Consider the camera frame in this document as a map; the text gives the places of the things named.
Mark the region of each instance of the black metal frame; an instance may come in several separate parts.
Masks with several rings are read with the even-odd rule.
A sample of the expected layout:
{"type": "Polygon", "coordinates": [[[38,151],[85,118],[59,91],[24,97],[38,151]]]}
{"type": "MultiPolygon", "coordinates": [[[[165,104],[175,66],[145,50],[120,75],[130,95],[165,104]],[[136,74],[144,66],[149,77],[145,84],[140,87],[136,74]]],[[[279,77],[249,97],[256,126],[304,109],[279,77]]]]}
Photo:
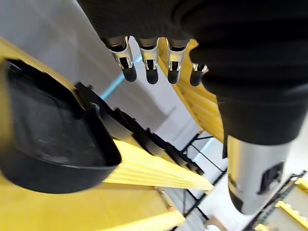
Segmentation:
{"type": "MultiPolygon", "coordinates": [[[[213,165],[221,172],[221,174],[220,174],[220,175],[217,177],[217,179],[213,182],[213,186],[215,186],[215,185],[217,185],[217,183],[221,180],[221,178],[226,174],[227,169],[222,170],[221,168],[219,168],[215,163],[213,163],[213,161],[211,161],[207,156],[205,156],[199,149],[197,149],[197,148],[192,144],[194,141],[213,138],[213,136],[207,136],[207,137],[201,137],[201,138],[199,138],[199,136],[200,136],[200,134],[197,133],[197,134],[192,138],[192,140],[189,141],[188,144],[182,149],[181,152],[184,153],[185,151],[187,151],[187,149],[188,149],[190,146],[192,146],[195,150],[198,151],[198,153],[200,153],[200,154],[201,154],[202,156],[204,156],[211,164],[213,164],[213,165]]],[[[204,214],[204,213],[202,212],[202,210],[199,208],[199,205],[201,204],[201,202],[203,201],[203,199],[204,199],[206,196],[207,196],[207,194],[206,194],[206,193],[203,193],[203,194],[200,196],[200,198],[196,198],[196,197],[192,194],[192,192],[190,192],[190,191],[187,190],[187,189],[184,189],[184,197],[183,197],[183,216],[184,216],[185,218],[187,218],[187,217],[192,213],[192,211],[193,211],[194,209],[198,209],[199,212],[202,214],[202,216],[203,216],[206,220],[208,220],[207,215],[204,214]],[[193,206],[192,206],[187,212],[185,212],[186,193],[187,193],[187,192],[188,192],[188,193],[190,194],[190,196],[195,200],[195,203],[193,204],[193,206]]]]}
{"type": "Polygon", "coordinates": [[[262,224],[266,218],[275,210],[276,208],[276,203],[279,200],[283,200],[288,194],[289,192],[296,186],[296,181],[303,177],[305,174],[307,173],[306,170],[303,170],[300,174],[296,175],[296,174],[292,174],[287,180],[286,182],[280,187],[280,189],[275,193],[275,195],[273,196],[273,198],[262,208],[262,210],[260,212],[258,212],[258,214],[251,220],[251,222],[245,227],[244,230],[250,231],[250,230],[254,230],[255,225],[257,224],[262,224]],[[281,191],[289,184],[289,182],[293,181],[293,184],[291,186],[289,186],[289,188],[282,192],[281,191]],[[270,206],[272,205],[272,207],[270,208],[269,211],[267,211],[261,219],[260,216],[261,214],[270,206]]]}

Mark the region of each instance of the yellow shelf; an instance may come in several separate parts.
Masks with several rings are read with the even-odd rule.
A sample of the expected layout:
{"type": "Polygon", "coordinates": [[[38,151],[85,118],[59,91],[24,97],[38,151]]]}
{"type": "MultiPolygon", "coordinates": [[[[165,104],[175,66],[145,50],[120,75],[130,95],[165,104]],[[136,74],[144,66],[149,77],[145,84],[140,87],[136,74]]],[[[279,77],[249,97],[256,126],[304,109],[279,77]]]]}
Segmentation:
{"type": "Polygon", "coordinates": [[[117,140],[114,142],[121,153],[122,163],[105,182],[194,188],[207,191],[213,188],[211,183],[196,173],[161,157],[150,155],[132,144],[117,140]]]}
{"type": "Polygon", "coordinates": [[[297,211],[294,211],[289,205],[283,201],[278,201],[276,204],[277,208],[281,208],[284,212],[290,215],[294,220],[301,224],[305,229],[308,230],[308,221],[302,217],[297,211]]]}
{"type": "Polygon", "coordinates": [[[306,179],[300,178],[296,181],[296,184],[302,191],[308,193],[308,181],[306,179]]]}
{"type": "Polygon", "coordinates": [[[257,226],[255,226],[254,230],[256,230],[256,231],[269,231],[269,229],[262,224],[258,224],[257,226]]]}
{"type": "Polygon", "coordinates": [[[0,230],[157,231],[185,218],[153,187],[103,184],[70,194],[17,187],[0,175],[0,230]]]}
{"type": "MultiPolygon", "coordinates": [[[[0,61],[5,58],[21,59],[36,69],[48,73],[68,89],[74,89],[73,83],[62,75],[0,38],[0,61]]],[[[133,138],[127,142],[115,140],[115,143],[122,155],[122,163],[105,179],[105,182],[206,191],[213,188],[204,177],[172,163],[170,159],[165,160],[167,154],[163,155],[165,159],[150,155],[133,138]]]]}
{"type": "MultiPolygon", "coordinates": [[[[183,104],[192,115],[195,122],[212,136],[223,142],[223,127],[218,110],[216,96],[208,92],[202,84],[193,87],[189,83],[192,71],[192,62],[189,58],[189,51],[197,46],[197,42],[192,40],[188,43],[184,61],[180,71],[180,80],[173,84],[173,88],[183,104]]],[[[159,40],[159,66],[167,76],[167,42],[165,38],[159,40]]]]}

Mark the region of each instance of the black plastic tray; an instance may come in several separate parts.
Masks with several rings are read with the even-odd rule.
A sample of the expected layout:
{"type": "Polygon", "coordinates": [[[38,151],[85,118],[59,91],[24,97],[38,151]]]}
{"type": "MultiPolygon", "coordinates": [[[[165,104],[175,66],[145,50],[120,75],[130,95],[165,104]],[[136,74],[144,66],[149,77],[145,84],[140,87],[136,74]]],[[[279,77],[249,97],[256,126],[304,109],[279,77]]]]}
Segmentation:
{"type": "Polygon", "coordinates": [[[71,193],[100,184],[121,155],[95,108],[84,110],[72,92],[46,73],[9,60],[8,84],[14,142],[0,153],[12,183],[43,193],[71,193]]]}

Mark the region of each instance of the robotic hand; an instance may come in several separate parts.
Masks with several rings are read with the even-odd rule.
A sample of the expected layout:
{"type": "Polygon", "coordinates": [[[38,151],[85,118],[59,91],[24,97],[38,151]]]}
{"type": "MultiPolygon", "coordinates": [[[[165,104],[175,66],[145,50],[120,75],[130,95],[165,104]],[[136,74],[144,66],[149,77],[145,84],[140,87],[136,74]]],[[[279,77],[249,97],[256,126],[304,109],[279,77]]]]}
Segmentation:
{"type": "Polygon", "coordinates": [[[308,1],[78,0],[128,81],[136,79],[128,37],[147,79],[158,80],[157,40],[168,40],[168,80],[177,83],[189,39],[198,47],[190,83],[216,94],[235,207],[255,213],[281,180],[308,108],[308,1]]]}

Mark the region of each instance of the blue stripe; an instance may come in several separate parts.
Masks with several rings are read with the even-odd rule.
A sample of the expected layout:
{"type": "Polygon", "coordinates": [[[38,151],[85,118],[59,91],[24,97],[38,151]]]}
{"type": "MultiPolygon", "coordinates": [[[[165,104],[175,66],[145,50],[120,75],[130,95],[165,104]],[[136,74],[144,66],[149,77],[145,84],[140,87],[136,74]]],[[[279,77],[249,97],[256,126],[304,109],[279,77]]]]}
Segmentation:
{"type": "MultiPolygon", "coordinates": [[[[142,60],[141,55],[138,56],[138,58],[134,61],[134,63],[139,63],[142,60]]],[[[124,75],[120,74],[107,88],[107,90],[105,90],[103,92],[103,94],[101,95],[101,98],[103,100],[106,100],[109,98],[109,96],[111,95],[112,92],[114,92],[117,87],[123,82],[124,80],[124,75]]]]}

